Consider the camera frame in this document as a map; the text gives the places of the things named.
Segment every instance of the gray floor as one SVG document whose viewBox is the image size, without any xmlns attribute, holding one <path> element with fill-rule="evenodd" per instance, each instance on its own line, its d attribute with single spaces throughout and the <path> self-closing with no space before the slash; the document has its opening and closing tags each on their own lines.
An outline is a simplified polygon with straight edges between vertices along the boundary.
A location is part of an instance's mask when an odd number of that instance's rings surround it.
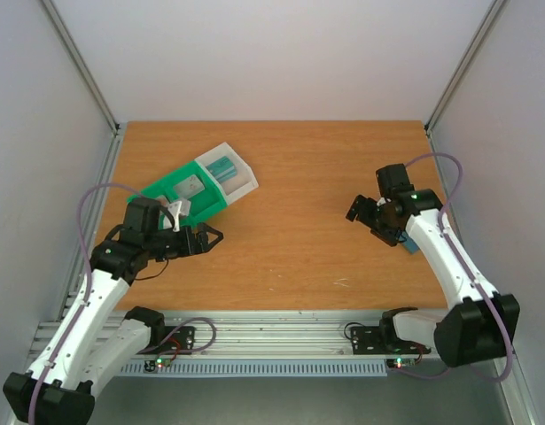
<svg viewBox="0 0 545 425">
<path fill-rule="evenodd" d="M 498 385 L 460 368 L 438 381 L 388 378 L 115 378 L 91 425 L 511 423 Z"/>
</svg>

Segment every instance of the table surface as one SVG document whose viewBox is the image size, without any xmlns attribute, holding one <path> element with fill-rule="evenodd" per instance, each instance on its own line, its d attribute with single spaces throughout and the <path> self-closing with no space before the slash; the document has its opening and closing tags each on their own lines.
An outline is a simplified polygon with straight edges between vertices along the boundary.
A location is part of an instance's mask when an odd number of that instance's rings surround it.
<svg viewBox="0 0 545 425">
<path fill-rule="evenodd" d="M 113 181 L 142 189 L 222 142 L 260 187 L 208 224 L 225 238 L 210 253 L 172 260 L 135 282 L 119 309 L 319 310 L 444 307 L 424 256 L 382 243 L 345 219 L 375 170 L 430 150 L 419 121 L 130 122 Z M 409 169 L 442 197 L 431 159 Z M 128 193 L 111 189 L 97 240 L 122 222 Z M 150 264 L 140 277 L 158 273 Z"/>
</svg>

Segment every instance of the white backdrop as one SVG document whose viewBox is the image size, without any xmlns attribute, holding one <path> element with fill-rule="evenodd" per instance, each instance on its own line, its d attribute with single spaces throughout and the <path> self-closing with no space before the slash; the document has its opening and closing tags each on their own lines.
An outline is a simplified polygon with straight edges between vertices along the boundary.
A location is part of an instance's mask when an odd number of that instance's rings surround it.
<svg viewBox="0 0 545 425">
<path fill-rule="evenodd" d="M 427 120 L 488 0 L 56 0 L 118 121 Z"/>
<path fill-rule="evenodd" d="M 0 0 L 0 424 L 6 377 L 59 311 L 77 200 L 110 139 L 38 2 Z"/>
<path fill-rule="evenodd" d="M 543 424 L 545 0 L 508 3 L 434 141 L 465 168 L 454 208 L 469 253 L 520 303 L 515 347 Z M 456 171 L 446 169 L 451 189 Z"/>
</svg>

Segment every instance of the white container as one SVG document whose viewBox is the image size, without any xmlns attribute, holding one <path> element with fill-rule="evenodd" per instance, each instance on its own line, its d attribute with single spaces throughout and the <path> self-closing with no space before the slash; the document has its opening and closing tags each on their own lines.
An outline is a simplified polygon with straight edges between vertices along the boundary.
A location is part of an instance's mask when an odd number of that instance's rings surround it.
<svg viewBox="0 0 545 425">
<path fill-rule="evenodd" d="M 237 171 L 237 175 L 223 183 L 215 180 L 217 186 L 222 191 L 227 205 L 230 205 L 248 192 L 258 188 L 258 182 L 256 181 L 256 177 L 254 177 L 251 167 L 238 156 L 228 143 L 221 143 L 219 146 L 195 158 L 195 161 L 204 168 L 208 175 L 212 176 L 207 167 L 222 157 L 227 157 Z"/>
</svg>

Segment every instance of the black cable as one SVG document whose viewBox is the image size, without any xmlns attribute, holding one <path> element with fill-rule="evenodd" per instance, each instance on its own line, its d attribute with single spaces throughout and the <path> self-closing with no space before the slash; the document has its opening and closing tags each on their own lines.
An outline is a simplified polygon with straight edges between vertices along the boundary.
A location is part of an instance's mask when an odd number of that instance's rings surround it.
<svg viewBox="0 0 545 425">
<path fill-rule="evenodd" d="M 349 323 L 347 323 L 347 325 L 345 325 L 345 327 L 343 328 L 343 335 L 345 336 L 346 339 L 348 339 L 349 341 L 352 341 L 353 338 L 351 338 L 351 336 L 348 336 L 346 334 L 346 329 L 351 326 L 351 325 L 358 325 L 358 326 L 362 326 L 363 328 L 365 328 L 365 326 L 362 324 L 362 323 L 359 323 L 358 321 L 350 321 Z"/>
<path fill-rule="evenodd" d="M 167 266 L 169 266 L 169 259 L 166 260 L 166 265 L 164 266 L 164 268 L 161 269 L 161 271 L 158 274 L 155 274 L 154 276 L 136 278 L 135 281 L 148 281 L 150 279 L 153 279 L 154 277 L 158 277 L 166 271 Z"/>
</svg>

